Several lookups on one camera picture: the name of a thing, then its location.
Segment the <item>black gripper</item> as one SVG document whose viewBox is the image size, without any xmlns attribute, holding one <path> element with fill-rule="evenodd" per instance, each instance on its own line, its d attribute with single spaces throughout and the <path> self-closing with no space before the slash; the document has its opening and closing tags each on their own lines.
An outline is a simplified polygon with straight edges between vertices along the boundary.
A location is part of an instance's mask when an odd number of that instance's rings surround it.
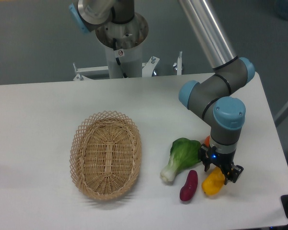
<svg viewBox="0 0 288 230">
<path fill-rule="evenodd" d="M 202 144 L 198 150 L 198 159 L 204 165 L 204 171 L 207 172 L 211 164 L 219 167 L 222 173 L 224 173 L 224 185 L 228 182 L 235 183 L 244 170 L 242 166 L 233 164 L 234 155 L 235 151 L 231 153 L 219 153 L 216 151 L 215 146 L 210 147 L 205 144 Z"/>
</svg>

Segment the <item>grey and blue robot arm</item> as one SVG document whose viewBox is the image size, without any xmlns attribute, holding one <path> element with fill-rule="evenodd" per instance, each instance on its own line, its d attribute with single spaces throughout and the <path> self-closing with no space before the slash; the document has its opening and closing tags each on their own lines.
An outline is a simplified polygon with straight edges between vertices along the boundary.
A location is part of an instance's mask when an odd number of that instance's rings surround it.
<svg viewBox="0 0 288 230">
<path fill-rule="evenodd" d="M 215 12 L 207 0 L 181 0 L 185 15 L 212 67 L 214 74 L 202 83 L 189 81 L 179 92 L 179 101 L 210 128 L 210 143 L 199 149 L 199 159 L 208 170 L 220 168 L 226 182 L 236 182 L 243 167 L 233 162 L 240 132 L 245 121 L 245 105 L 232 94 L 250 82 L 255 69 L 231 47 Z M 95 32 L 111 51 L 108 62 L 112 78 L 142 75 L 137 57 L 125 60 L 128 50 L 138 47 L 147 37 L 146 20 L 134 10 L 132 0 L 76 0 L 69 6 L 80 30 Z"/>
</svg>

